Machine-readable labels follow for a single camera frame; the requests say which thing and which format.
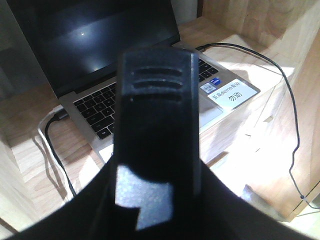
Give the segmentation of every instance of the black plastic object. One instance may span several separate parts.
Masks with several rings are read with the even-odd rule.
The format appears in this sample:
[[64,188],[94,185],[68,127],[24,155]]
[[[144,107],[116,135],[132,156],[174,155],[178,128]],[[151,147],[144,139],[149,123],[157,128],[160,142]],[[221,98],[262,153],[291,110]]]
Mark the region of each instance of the black plastic object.
[[138,238],[155,226],[153,237],[190,234],[199,223],[201,192],[198,56],[144,48],[127,51],[119,63],[115,204],[138,214],[128,228],[121,224],[126,211],[117,211],[115,237],[134,230]]
[[[158,64],[144,61],[151,55]],[[192,82],[197,80],[196,58],[171,48],[124,55],[117,87],[114,156],[72,201],[9,239],[310,240],[234,195],[199,162],[198,116],[194,115],[198,86]],[[181,76],[168,74],[182,65]],[[146,74],[138,70],[135,78],[132,70],[139,66]],[[176,81],[185,87],[176,89]],[[141,197],[144,194],[149,194],[146,199]],[[141,219],[144,210],[147,214]]]

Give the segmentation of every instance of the laptop sticker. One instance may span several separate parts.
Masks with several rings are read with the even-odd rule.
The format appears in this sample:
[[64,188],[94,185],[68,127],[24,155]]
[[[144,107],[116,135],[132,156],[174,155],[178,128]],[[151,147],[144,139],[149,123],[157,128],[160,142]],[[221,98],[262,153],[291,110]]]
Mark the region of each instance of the laptop sticker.
[[232,110],[256,95],[258,92],[239,79],[222,86],[214,91],[208,98],[225,110]]
[[213,92],[214,90],[216,90],[216,88],[214,86],[212,86],[209,82],[207,82],[206,84],[202,85],[200,87],[203,91],[205,91],[207,94]]

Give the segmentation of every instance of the wooden panel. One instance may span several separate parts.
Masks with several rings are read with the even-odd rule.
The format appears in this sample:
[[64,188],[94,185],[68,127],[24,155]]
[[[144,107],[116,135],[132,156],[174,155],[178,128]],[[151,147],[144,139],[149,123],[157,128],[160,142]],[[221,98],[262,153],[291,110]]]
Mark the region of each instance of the wooden panel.
[[202,15],[297,62],[320,26],[320,0],[204,0]]
[[0,219],[21,231],[38,220],[16,160],[0,131]]
[[[320,186],[316,186],[320,180],[319,53],[320,32],[293,87],[301,145],[296,153],[292,173],[302,193],[308,195],[309,201],[320,193]],[[263,148],[252,156],[254,160],[252,160],[251,180],[248,184],[288,220],[291,220],[306,204],[301,202],[288,173],[292,161],[292,150],[296,145],[293,108],[288,94],[273,120],[270,136],[264,143]]]

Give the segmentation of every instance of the laptop screen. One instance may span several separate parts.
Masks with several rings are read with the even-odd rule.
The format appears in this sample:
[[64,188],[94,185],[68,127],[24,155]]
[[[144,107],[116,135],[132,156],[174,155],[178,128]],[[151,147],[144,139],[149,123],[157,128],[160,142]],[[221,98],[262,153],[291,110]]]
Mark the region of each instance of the laptop screen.
[[7,0],[57,97],[117,69],[128,48],[180,40],[170,0]]

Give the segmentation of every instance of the keyboard key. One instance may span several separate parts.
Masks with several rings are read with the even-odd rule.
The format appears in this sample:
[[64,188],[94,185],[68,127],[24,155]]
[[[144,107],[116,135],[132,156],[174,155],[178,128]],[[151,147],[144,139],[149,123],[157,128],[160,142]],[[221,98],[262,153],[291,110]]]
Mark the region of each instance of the keyboard key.
[[84,101],[83,101],[82,99],[80,99],[80,100],[74,102],[74,105],[75,105],[75,106],[78,106],[78,105],[82,104],[83,102],[84,102]]
[[80,104],[79,106],[76,106],[76,108],[79,110],[79,112],[83,112],[87,109],[87,107],[84,104]]
[[205,64],[205,61],[203,61],[203,60],[201,60],[201,59],[199,58],[199,66],[201,66],[202,64]]
[[110,90],[110,88],[108,88],[107,86],[105,88],[102,88],[100,91],[102,93],[108,92]]
[[88,117],[88,118],[86,119],[86,121],[87,121],[90,125],[92,125],[92,124],[95,124],[96,122],[98,122],[98,121],[100,121],[100,120],[102,120],[102,119],[104,119],[104,118],[105,118],[105,117],[103,116],[103,114],[102,114],[101,112],[98,112],[98,113],[96,113],[95,115]]
[[199,67],[199,73],[202,73],[209,68],[211,68],[211,66],[208,63],[205,63]]
[[88,100],[90,100],[90,99],[92,99],[92,96],[91,96],[91,95],[86,96],[86,97],[83,98],[83,100],[84,100],[85,102],[88,101]]
[[104,101],[104,100],[106,100],[105,98],[104,98],[104,96],[102,96],[102,95],[99,95],[99,96],[97,96],[97,97],[95,97],[94,98],[94,101],[98,104],[98,103],[101,103],[102,101]]
[[114,132],[114,123],[112,123],[111,125],[109,125],[108,126],[108,129],[109,129],[109,131],[111,132],[111,133],[113,133]]
[[98,132],[99,130],[106,128],[110,124],[114,123],[114,119],[111,116],[107,116],[105,119],[98,121],[97,123],[93,124],[91,127],[93,131]]
[[96,91],[96,92],[92,93],[92,96],[93,96],[93,97],[97,97],[97,96],[99,96],[100,94],[101,94],[100,91]]
[[103,109],[105,109],[106,108],[106,106],[102,103],[102,102],[100,102],[98,105],[95,105],[94,106],[94,109],[97,111],[97,112],[100,112],[100,111],[102,111]]
[[116,86],[117,86],[117,84],[116,83],[114,83],[114,84],[111,84],[110,86],[108,86],[110,89],[115,89],[116,88]]
[[103,96],[108,99],[114,96],[114,93],[112,91],[107,91],[103,94]]
[[205,80],[205,78],[201,75],[199,75],[199,83],[202,82],[203,80]]
[[112,110],[112,108],[108,107],[105,110],[102,110],[103,115],[105,115],[106,117],[113,114],[114,111]]
[[207,71],[205,71],[205,72],[201,73],[201,76],[204,77],[205,79],[207,79],[207,78],[209,78],[210,76],[212,76],[212,74],[209,73],[209,72],[207,72]]
[[214,67],[209,68],[207,71],[208,71],[209,73],[211,73],[212,75],[213,75],[213,74],[216,74],[216,73],[218,72],[218,70],[215,69]]
[[96,111],[93,107],[91,107],[91,108],[83,111],[81,114],[82,114],[82,116],[83,116],[84,118],[89,118],[89,117],[91,117],[93,114],[96,114],[96,113],[97,113],[97,111]]
[[93,99],[91,99],[89,101],[86,101],[84,104],[86,105],[87,108],[91,108],[96,105],[96,102]]
[[106,105],[107,107],[110,107],[111,105],[115,104],[115,101],[113,101],[111,98],[105,100],[104,105]]
[[101,131],[98,131],[96,134],[102,140],[108,137],[111,134],[111,132],[107,128],[104,128]]

